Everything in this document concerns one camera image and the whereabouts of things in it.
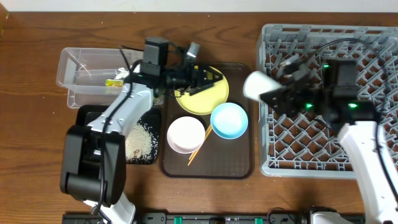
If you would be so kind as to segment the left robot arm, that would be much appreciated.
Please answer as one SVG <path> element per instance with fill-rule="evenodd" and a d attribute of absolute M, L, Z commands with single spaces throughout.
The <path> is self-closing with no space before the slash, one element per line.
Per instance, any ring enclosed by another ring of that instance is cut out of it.
<path fill-rule="evenodd" d="M 77 123 L 66 133 L 60 190 L 91 206 L 87 219 L 132 223 L 135 205 L 124 194 L 125 140 L 152 107 L 155 94 L 193 90 L 195 93 L 223 79 L 209 65 L 185 68 L 154 66 L 142 60 L 128 67 L 123 88 L 115 101 L 86 125 Z"/>

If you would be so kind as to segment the light blue bowl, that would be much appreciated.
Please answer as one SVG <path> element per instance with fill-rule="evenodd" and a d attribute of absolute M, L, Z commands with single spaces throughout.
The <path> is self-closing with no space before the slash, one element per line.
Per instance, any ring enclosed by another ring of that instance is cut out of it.
<path fill-rule="evenodd" d="M 247 130 L 249 120 L 245 110 L 236 103 L 222 103 L 210 117 L 213 131 L 223 139 L 237 139 Z"/>

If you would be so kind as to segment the pink bowl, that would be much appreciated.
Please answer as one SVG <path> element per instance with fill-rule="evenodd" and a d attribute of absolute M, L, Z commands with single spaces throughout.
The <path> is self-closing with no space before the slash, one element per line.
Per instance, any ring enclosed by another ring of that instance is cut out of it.
<path fill-rule="evenodd" d="M 205 128 L 191 116 L 177 118 L 167 130 L 167 142 L 177 153 L 190 154 L 199 149 L 205 141 Z"/>

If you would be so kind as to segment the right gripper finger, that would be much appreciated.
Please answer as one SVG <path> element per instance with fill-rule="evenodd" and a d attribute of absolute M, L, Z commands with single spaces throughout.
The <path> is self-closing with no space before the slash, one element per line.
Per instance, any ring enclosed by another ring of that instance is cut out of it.
<path fill-rule="evenodd" d="M 288 88 L 279 88 L 259 95 L 260 99 L 279 115 L 295 116 L 294 95 Z"/>
<path fill-rule="evenodd" d="M 308 57 L 300 56 L 298 54 L 289 57 L 287 60 L 284 60 L 279 64 L 276 79 L 301 79 L 310 72 L 307 62 Z"/>

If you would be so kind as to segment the green snack wrapper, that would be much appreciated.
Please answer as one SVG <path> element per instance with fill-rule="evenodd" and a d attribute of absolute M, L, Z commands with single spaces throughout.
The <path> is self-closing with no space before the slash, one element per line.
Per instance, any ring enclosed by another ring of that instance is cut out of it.
<path fill-rule="evenodd" d="M 121 87 L 123 87 L 123 85 L 124 85 L 124 82 L 122 80 L 107 79 L 105 81 L 105 86 L 109 86 L 109 87 L 121 88 Z"/>

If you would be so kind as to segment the pile of rice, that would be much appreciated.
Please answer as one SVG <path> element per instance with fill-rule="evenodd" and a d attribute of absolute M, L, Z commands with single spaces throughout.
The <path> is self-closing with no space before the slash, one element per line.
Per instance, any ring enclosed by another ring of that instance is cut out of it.
<path fill-rule="evenodd" d="M 146 123 L 137 123 L 126 138 L 128 164 L 153 164 L 157 157 L 159 135 Z"/>

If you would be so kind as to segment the white tissue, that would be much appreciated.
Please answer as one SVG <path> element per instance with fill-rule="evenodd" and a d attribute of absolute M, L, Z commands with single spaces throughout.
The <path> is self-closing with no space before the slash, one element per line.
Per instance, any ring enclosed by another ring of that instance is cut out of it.
<path fill-rule="evenodd" d="M 129 70 L 126 70 L 124 67 L 119 68 L 116 71 L 115 80 L 124 80 L 126 77 L 129 76 Z"/>

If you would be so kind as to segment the wooden chopstick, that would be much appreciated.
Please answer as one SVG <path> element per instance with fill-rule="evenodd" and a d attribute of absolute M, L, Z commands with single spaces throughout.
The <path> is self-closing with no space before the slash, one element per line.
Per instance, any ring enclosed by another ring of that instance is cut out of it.
<path fill-rule="evenodd" d="M 210 135 L 210 133 L 212 132 L 212 130 L 213 130 L 212 126 L 209 125 L 208 128 L 206 129 L 205 140 L 208 138 L 208 136 Z M 201 148 L 201 147 L 199 147 L 195 152 L 193 152 L 193 153 L 191 154 L 191 156 L 189 157 L 189 162 L 188 162 L 187 166 L 189 166 L 189 165 L 193 162 L 193 160 L 194 160 L 194 158 L 196 157 L 196 155 L 198 154 L 200 148 Z"/>
<path fill-rule="evenodd" d="M 208 128 L 206 129 L 205 139 L 208 138 L 208 136 L 210 135 L 212 129 L 213 129 L 212 126 L 209 125 Z M 194 159 L 194 157 L 196 156 L 196 154 L 198 153 L 198 151 L 199 151 L 199 149 L 197 149 L 195 152 L 193 152 L 193 153 L 190 155 L 190 157 L 189 157 L 189 162 L 191 162 L 191 161 Z"/>

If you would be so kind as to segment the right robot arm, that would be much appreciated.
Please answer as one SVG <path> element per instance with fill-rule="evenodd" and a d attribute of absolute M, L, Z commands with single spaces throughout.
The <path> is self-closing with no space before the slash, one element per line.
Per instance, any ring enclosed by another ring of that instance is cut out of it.
<path fill-rule="evenodd" d="M 261 73 L 257 99 L 280 115 L 309 112 L 321 116 L 348 155 L 365 208 L 366 223 L 397 223 L 397 169 L 389 154 L 381 112 L 358 98 L 357 63 L 328 59 L 321 87 L 310 83 L 303 60 L 285 66 L 280 83 Z"/>

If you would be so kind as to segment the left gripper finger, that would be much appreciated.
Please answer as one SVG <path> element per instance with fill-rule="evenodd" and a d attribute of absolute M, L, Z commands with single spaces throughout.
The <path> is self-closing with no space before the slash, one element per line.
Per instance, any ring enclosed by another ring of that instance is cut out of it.
<path fill-rule="evenodd" d="M 223 74 L 209 65 L 196 65 L 197 87 L 207 89 L 223 79 Z"/>
<path fill-rule="evenodd" d="M 207 84 L 204 86 L 197 86 L 196 88 L 189 88 L 185 91 L 182 92 L 182 95 L 185 95 L 186 93 L 188 93 L 189 96 L 195 95 L 199 92 L 205 91 L 209 88 L 212 88 L 214 86 L 214 84 Z"/>

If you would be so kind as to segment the yellow round plate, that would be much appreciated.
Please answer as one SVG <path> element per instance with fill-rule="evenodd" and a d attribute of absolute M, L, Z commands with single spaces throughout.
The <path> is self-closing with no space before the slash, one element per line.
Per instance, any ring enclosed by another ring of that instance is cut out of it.
<path fill-rule="evenodd" d="M 195 115 L 207 115 L 220 104 L 225 103 L 229 96 L 229 84 L 226 77 L 214 83 L 214 86 L 195 95 L 181 94 L 174 91 L 178 104 L 187 112 Z"/>

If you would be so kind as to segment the small pale green cup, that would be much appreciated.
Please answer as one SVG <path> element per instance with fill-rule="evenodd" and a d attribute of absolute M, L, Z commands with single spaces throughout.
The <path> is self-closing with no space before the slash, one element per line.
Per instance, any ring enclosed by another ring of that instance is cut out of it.
<path fill-rule="evenodd" d="M 282 85 L 267 76 L 266 74 L 255 71 L 252 72 L 244 82 L 243 95 L 254 101 L 260 100 L 260 95 L 269 91 L 282 88 Z"/>

